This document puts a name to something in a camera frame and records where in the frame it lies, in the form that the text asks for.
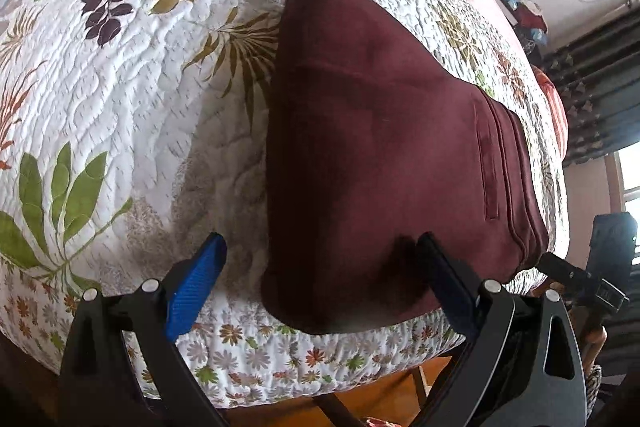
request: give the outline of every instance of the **window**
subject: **window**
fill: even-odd
[[[618,152],[625,201],[625,210],[640,223],[640,142]],[[634,264],[640,264],[640,234],[636,240]]]

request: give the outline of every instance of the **purple leaf print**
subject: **purple leaf print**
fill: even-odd
[[[82,0],[82,13],[91,12],[84,25],[87,30],[85,39],[97,38],[98,45],[103,47],[120,33],[122,24],[117,17],[133,12],[133,6],[122,1],[124,0]]]

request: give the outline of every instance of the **white quilted bedspread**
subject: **white quilted bedspread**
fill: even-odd
[[[466,0],[375,0],[452,74],[514,110],[564,257],[561,159],[522,50]],[[271,317],[269,76],[284,0],[0,0],[0,330],[54,371],[82,290],[135,289],[216,230],[228,263],[186,363],[218,407],[345,390],[461,340],[442,312],[352,335],[309,336]],[[510,288],[526,292],[537,271]],[[144,391],[157,394],[133,336]]]

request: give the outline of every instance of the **wooden bed leg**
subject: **wooden bed leg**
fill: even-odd
[[[362,427],[362,422],[349,412],[335,394],[320,394],[314,396],[313,401],[335,427]]]
[[[418,395],[418,404],[420,404],[420,409],[422,409],[427,403],[427,396],[429,395],[431,386],[427,383],[421,365],[411,370],[411,376],[414,377],[415,393]]]

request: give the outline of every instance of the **wooden floor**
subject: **wooden floor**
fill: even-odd
[[[428,384],[433,384],[448,361],[433,359],[422,365]],[[19,393],[26,392],[47,416],[56,418],[56,376],[0,334],[2,382],[8,382]],[[414,381],[408,371],[380,378],[345,393],[337,393],[337,396],[356,417],[371,416],[402,426],[409,425],[420,409]],[[332,427],[311,398],[306,397],[274,405],[229,409],[226,415],[232,427]]]

